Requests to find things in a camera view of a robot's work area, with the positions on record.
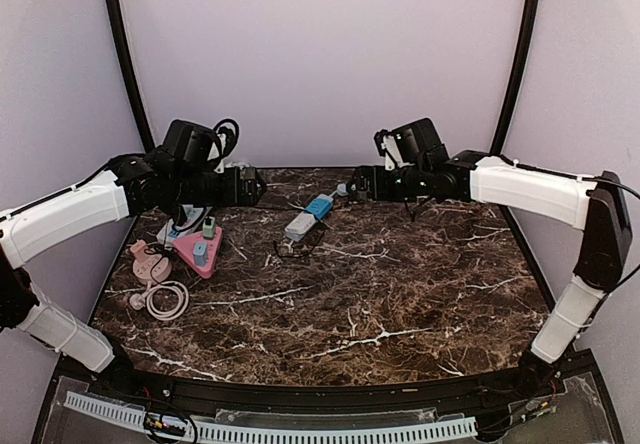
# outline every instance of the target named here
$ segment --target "vent grille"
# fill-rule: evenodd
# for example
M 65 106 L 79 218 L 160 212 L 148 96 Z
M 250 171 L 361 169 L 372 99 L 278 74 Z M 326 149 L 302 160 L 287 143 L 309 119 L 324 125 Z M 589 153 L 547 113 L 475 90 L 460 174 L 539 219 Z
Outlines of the vent grille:
M 125 429 L 148 432 L 142 425 L 145 411 L 141 406 L 117 404 L 71 391 L 67 393 L 64 406 Z M 476 436 L 475 422 L 474 417 L 468 417 L 413 426 L 345 431 L 254 429 L 198 421 L 196 427 L 198 442 L 203 444 L 429 444 Z M 191 441 L 192 432 L 189 428 L 183 440 Z

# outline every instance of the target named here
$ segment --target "marble table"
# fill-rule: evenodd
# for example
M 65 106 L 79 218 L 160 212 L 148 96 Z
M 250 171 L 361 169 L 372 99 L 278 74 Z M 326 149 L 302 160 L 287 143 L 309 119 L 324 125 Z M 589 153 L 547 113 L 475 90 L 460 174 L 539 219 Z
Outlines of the marble table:
M 159 322 L 128 307 L 140 286 L 125 251 L 93 326 L 137 368 L 247 384 L 371 385 L 513 367 L 547 308 L 500 211 L 431 201 L 415 222 L 402 204 L 336 201 L 326 228 L 289 249 L 284 228 L 350 169 L 261 171 L 259 208 L 214 210 L 224 230 L 216 270 L 180 259 L 187 312 Z M 154 241 L 166 217 L 140 217 L 127 244 Z M 279 253 L 307 257 L 278 257 Z M 159 296 L 158 301 L 171 299 Z

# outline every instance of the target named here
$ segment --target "white cable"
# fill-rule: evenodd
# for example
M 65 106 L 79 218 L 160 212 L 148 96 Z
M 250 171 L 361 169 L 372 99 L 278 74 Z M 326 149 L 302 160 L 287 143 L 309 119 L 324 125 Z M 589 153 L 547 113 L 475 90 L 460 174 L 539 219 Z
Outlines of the white cable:
M 172 309 L 163 311 L 156 307 L 153 302 L 153 295 L 160 290 L 172 292 L 178 298 L 178 303 Z M 142 294 L 142 297 L 145 299 L 145 305 L 149 314 L 159 321 L 173 321 L 180 317 L 189 306 L 189 290 L 184 284 L 178 281 L 164 281 L 155 286 L 150 286 L 144 294 Z

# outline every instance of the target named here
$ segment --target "black pole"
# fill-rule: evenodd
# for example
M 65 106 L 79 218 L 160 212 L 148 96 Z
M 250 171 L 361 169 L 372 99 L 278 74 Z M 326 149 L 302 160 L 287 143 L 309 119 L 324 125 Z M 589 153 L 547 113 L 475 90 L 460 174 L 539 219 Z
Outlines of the black pole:
M 529 45 L 531 44 L 531 36 L 533 35 L 533 24 L 536 20 L 536 11 L 538 9 L 538 0 L 525 0 L 524 10 L 522 11 L 522 22 L 520 23 L 520 34 L 518 35 L 518 43 L 516 44 L 516 52 L 513 57 L 513 66 L 511 67 L 511 75 L 507 84 L 507 92 L 502 103 L 500 118 L 496 132 L 493 135 L 490 153 L 493 155 L 500 154 L 507 139 L 509 125 L 513 117 L 513 111 L 516 107 L 524 68 L 527 64 L 527 55 L 529 54 Z
M 129 44 L 127 43 L 127 34 L 122 20 L 120 0 L 106 0 L 106 2 L 107 12 L 109 13 L 109 22 L 111 23 L 111 33 L 113 34 L 113 42 L 116 46 L 118 61 L 120 62 L 120 72 L 122 72 L 124 85 L 127 89 L 127 95 L 129 96 L 131 111 L 133 112 L 133 117 L 136 121 L 136 126 L 138 127 L 138 133 L 140 134 L 144 150 L 149 152 L 156 146 L 153 142 L 153 136 L 151 135 L 147 115 L 144 112 L 144 105 L 142 104 L 142 96 L 140 95 L 140 89 L 138 88 L 136 73 L 133 70 L 133 61 L 131 60 Z

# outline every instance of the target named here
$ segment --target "robotic arm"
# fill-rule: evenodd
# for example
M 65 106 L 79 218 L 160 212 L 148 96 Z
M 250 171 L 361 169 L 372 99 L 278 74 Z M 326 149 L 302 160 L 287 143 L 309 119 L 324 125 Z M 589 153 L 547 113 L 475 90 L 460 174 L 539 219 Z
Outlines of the robotic arm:
M 351 200 L 409 202 L 422 196 L 493 203 L 583 231 L 571 282 L 520 361 L 523 393 L 535 392 L 603 299 L 626 280 L 621 278 L 632 232 L 618 176 L 564 174 L 477 151 L 449 158 L 429 119 L 380 131 L 374 141 L 385 165 L 356 169 Z
M 257 204 L 266 185 L 256 169 L 222 163 L 238 135 L 231 119 L 213 129 L 174 121 L 164 143 L 149 154 L 113 158 L 76 185 L 0 211 L 0 330 L 17 327 L 88 369 L 103 371 L 115 357 L 112 343 L 52 302 L 22 267 L 77 234 L 154 207 L 180 225 L 181 204 Z

